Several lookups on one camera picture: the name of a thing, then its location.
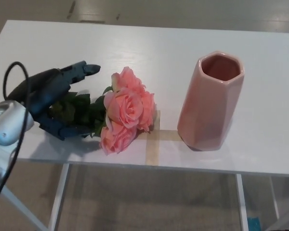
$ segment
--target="hexagonal vase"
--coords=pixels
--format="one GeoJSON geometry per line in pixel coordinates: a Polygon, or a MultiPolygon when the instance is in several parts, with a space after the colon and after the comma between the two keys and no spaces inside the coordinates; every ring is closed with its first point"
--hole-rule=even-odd
{"type": "Polygon", "coordinates": [[[178,123],[178,133],[189,147],[220,149],[243,79],[242,62],[232,55],[216,51],[198,60],[178,123]]]}

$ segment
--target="table leg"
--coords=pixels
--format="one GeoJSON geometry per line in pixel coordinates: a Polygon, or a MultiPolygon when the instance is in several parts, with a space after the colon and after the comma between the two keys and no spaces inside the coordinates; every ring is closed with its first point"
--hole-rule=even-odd
{"type": "Polygon", "coordinates": [[[55,231],[59,224],[62,204],[66,190],[66,180],[68,179],[69,164],[63,164],[56,196],[53,202],[53,210],[49,221],[49,231],[55,231]]]}
{"type": "Polygon", "coordinates": [[[1,195],[25,215],[39,231],[48,231],[48,228],[7,187],[3,187],[1,195]]]}
{"type": "Polygon", "coordinates": [[[241,218],[241,229],[242,231],[248,231],[249,226],[247,223],[247,213],[245,207],[245,198],[243,190],[243,182],[241,174],[236,174],[236,189],[237,189],[237,198],[239,202],[239,212],[241,218]]]}

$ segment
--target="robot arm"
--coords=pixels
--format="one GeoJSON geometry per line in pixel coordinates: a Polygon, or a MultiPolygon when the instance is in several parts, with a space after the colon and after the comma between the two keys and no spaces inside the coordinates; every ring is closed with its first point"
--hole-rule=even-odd
{"type": "MultiPolygon", "coordinates": [[[[33,127],[35,121],[41,129],[61,140],[88,134],[90,131],[86,127],[67,127],[62,121],[51,118],[47,111],[68,93],[71,84],[98,73],[100,68],[82,61],[63,69],[51,69],[29,77],[31,91],[26,131],[33,127]]],[[[0,184],[21,134],[26,111],[23,106],[26,104],[26,90],[27,81],[23,81],[7,96],[6,101],[0,102],[0,184]]]]}

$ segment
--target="rose bouquet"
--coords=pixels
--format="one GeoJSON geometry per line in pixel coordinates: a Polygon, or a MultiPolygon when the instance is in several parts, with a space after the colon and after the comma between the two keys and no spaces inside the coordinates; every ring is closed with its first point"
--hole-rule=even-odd
{"type": "Polygon", "coordinates": [[[154,94],[129,67],[114,73],[111,83],[93,103],[90,94],[69,92],[49,109],[53,118],[85,126],[91,137],[101,137],[100,146],[106,154],[125,150],[138,132],[149,132],[156,113],[154,94]]]}

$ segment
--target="vase opening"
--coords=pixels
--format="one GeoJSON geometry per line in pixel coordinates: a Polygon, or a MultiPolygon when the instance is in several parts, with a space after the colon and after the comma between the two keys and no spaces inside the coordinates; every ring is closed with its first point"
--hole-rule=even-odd
{"type": "Polygon", "coordinates": [[[204,74],[221,81],[231,80],[241,73],[238,62],[218,54],[204,59],[201,68],[204,74]]]}

